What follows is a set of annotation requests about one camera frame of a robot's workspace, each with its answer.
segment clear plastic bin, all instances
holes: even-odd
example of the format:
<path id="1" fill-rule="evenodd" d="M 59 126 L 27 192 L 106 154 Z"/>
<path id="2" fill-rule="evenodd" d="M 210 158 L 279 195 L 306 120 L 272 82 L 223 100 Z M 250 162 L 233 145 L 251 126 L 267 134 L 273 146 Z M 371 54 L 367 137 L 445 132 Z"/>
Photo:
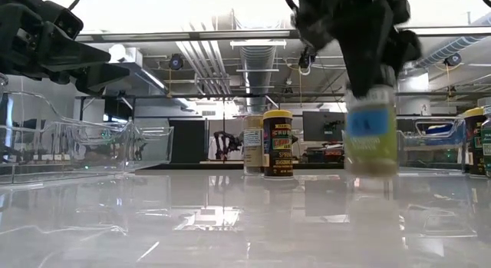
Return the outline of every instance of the clear plastic bin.
<path id="1" fill-rule="evenodd" d="M 118 174 L 170 162 L 173 129 L 61 116 L 41 95 L 0 100 L 0 184 Z"/>
<path id="2" fill-rule="evenodd" d="M 398 117 L 397 123 L 401 167 L 464 171 L 466 123 L 463 118 Z"/>

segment ceiling duct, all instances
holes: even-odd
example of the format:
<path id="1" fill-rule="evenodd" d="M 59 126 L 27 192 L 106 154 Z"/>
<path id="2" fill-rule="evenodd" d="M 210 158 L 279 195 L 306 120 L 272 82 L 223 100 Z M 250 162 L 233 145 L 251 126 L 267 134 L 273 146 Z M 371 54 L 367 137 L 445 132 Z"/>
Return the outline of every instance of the ceiling duct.
<path id="1" fill-rule="evenodd" d="M 242 20 L 236 17 L 237 29 L 255 29 L 254 25 L 241 23 Z M 268 28 L 279 28 L 277 25 Z M 268 93 L 269 82 L 271 81 L 271 70 L 275 63 L 276 46 L 274 45 L 245 45 L 240 47 L 240 58 L 244 73 L 245 86 L 248 93 L 265 94 Z M 261 114 L 265 111 L 266 98 L 247 98 L 247 112 L 250 114 Z"/>
<path id="2" fill-rule="evenodd" d="M 491 13 L 483 16 L 482 18 L 476 20 L 470 26 L 490 26 L 491 25 Z M 428 57 L 422 58 L 416 62 L 415 66 L 417 68 L 427 68 L 431 65 L 435 65 L 445 58 L 448 58 L 459 51 L 468 48 L 469 46 L 482 41 L 487 38 L 486 36 L 467 36 L 458 37 L 447 42 L 442 48 L 435 50 Z"/>
<path id="3" fill-rule="evenodd" d="M 153 74 L 151 69 L 143 64 L 143 56 L 137 48 L 114 45 L 109 49 L 109 53 L 111 55 L 110 63 L 128 68 L 130 76 L 109 84 L 107 86 L 107 94 L 118 94 L 119 91 L 126 91 L 130 95 L 169 94 L 169 90 L 163 82 Z M 193 107 L 192 102 L 180 98 L 172 98 L 170 101 L 183 109 Z"/>

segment blue object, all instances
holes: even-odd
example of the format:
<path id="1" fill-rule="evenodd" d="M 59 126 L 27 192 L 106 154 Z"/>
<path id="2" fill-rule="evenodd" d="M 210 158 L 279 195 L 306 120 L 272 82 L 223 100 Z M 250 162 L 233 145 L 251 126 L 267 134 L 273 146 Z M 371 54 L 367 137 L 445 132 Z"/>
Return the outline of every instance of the blue object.
<path id="1" fill-rule="evenodd" d="M 389 110 L 381 108 L 368 111 L 350 111 L 346 131 L 350 137 L 368 137 L 389 131 Z"/>

